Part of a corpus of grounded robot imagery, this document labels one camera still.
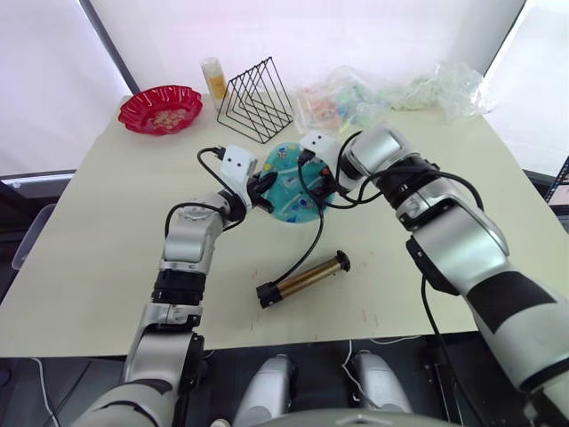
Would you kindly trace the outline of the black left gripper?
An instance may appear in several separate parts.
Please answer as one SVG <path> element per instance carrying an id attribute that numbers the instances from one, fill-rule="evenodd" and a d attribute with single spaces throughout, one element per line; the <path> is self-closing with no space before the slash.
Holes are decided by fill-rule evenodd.
<path id="1" fill-rule="evenodd" d="M 266 212 L 273 212 L 274 206 L 264 197 L 264 194 L 274 185 L 276 181 L 276 172 L 255 173 L 247 182 L 246 190 L 250 204 L 246 207 L 250 212 L 254 208 L 260 208 Z"/>

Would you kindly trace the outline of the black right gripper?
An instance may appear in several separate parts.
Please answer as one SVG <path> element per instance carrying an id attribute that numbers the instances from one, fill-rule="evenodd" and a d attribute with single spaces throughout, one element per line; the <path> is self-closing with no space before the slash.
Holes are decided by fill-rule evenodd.
<path id="1" fill-rule="evenodd" d="M 313 153 L 307 154 L 306 184 L 318 209 L 324 208 L 322 190 L 326 189 L 326 204 L 333 205 L 337 195 L 337 185 L 329 165 Z"/>

